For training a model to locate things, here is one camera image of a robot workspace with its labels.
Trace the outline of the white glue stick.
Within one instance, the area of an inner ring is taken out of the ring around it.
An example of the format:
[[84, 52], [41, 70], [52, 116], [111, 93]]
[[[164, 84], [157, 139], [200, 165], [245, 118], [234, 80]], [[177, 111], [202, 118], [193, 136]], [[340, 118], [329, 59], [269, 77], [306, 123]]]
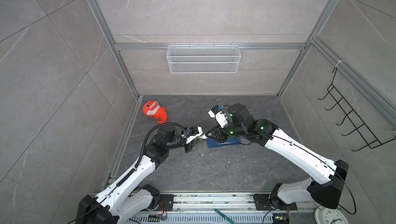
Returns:
[[201, 136], [198, 137], [198, 139], [201, 140], [206, 140], [208, 137], [205, 134], [202, 134]]

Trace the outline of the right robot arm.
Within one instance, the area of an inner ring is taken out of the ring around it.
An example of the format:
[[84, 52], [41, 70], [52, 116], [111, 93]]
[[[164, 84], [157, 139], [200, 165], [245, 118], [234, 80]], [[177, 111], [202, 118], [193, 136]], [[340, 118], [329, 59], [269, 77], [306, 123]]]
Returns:
[[327, 159], [297, 142], [267, 119], [255, 120], [245, 105], [214, 106], [209, 116], [217, 126], [204, 136], [218, 143], [244, 138], [251, 143], [278, 153], [308, 174], [308, 179], [295, 183], [277, 183], [269, 201], [273, 208], [282, 209], [295, 202], [315, 201], [328, 209], [340, 206], [349, 165]]

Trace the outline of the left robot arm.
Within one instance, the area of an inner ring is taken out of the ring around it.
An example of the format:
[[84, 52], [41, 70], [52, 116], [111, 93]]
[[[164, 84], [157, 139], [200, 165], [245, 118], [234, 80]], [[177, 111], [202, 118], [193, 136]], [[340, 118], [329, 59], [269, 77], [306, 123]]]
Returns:
[[188, 148], [203, 133], [202, 127], [187, 129], [175, 122], [151, 128], [134, 164], [94, 197], [86, 195], [80, 201], [76, 218], [71, 223], [123, 224], [142, 210], [155, 210], [159, 205], [158, 189], [145, 185], [137, 193], [133, 191], [167, 159], [170, 147]]

